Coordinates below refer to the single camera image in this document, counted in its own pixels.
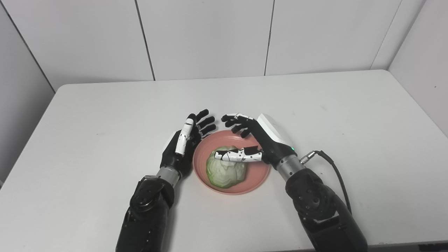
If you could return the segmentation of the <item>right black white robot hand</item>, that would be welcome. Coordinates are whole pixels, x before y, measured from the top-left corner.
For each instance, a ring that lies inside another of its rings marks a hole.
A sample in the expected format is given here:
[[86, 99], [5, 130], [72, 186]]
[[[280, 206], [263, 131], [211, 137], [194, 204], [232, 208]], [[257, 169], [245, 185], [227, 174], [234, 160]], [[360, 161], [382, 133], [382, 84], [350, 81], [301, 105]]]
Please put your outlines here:
[[258, 162], [276, 166], [281, 159], [297, 155], [290, 142], [281, 135], [281, 128], [276, 121], [266, 115], [260, 114], [257, 119], [241, 113], [226, 114], [221, 118], [226, 127], [231, 127], [234, 134], [240, 132], [240, 137], [252, 135], [258, 142], [249, 147], [234, 147], [230, 150], [216, 150], [214, 158], [228, 162]]

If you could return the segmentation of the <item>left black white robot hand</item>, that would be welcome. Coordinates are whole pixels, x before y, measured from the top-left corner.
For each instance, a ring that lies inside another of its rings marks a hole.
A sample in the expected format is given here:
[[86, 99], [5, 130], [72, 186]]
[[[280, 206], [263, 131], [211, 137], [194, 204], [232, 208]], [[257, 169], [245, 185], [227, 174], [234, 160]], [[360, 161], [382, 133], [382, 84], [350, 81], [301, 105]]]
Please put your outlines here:
[[181, 178], [192, 170], [193, 155], [199, 143], [217, 128], [215, 117], [205, 109], [191, 113], [184, 126], [175, 131], [162, 153], [160, 167], [172, 167]]

